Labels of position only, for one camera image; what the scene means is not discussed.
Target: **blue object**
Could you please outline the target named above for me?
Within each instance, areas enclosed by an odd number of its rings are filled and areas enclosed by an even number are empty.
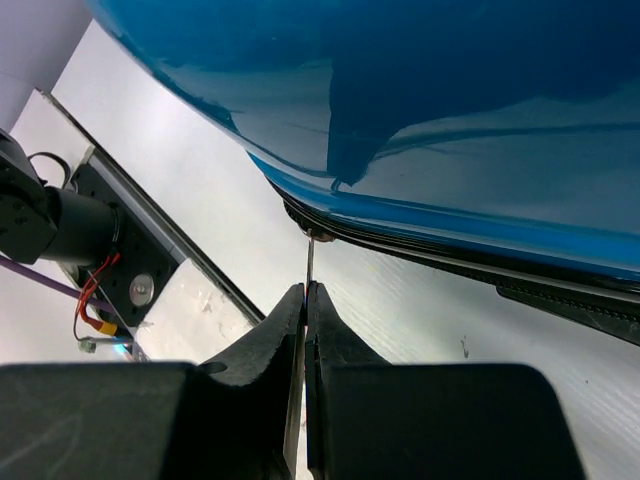
[[[90,0],[298,201],[640,274],[637,0]]]

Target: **purple cable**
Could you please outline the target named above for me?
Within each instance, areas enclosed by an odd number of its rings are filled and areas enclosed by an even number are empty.
[[[33,280],[34,282],[38,282],[39,284],[44,285],[45,287],[52,288],[55,291],[63,293],[64,295],[67,295],[69,297],[73,297],[76,299],[80,297],[80,292],[78,290],[68,287],[60,282],[56,282],[55,280],[49,277],[46,277],[38,272],[34,272],[30,268],[20,265],[19,263],[14,262],[10,258],[7,258],[3,255],[0,255],[0,266],[8,268],[9,270],[17,273],[18,275],[22,275],[23,277]],[[99,308],[100,310],[104,310],[105,312],[116,313],[116,311],[111,306],[111,304],[103,300],[98,300],[97,298],[90,298],[88,303],[90,305],[93,305],[96,308]]]

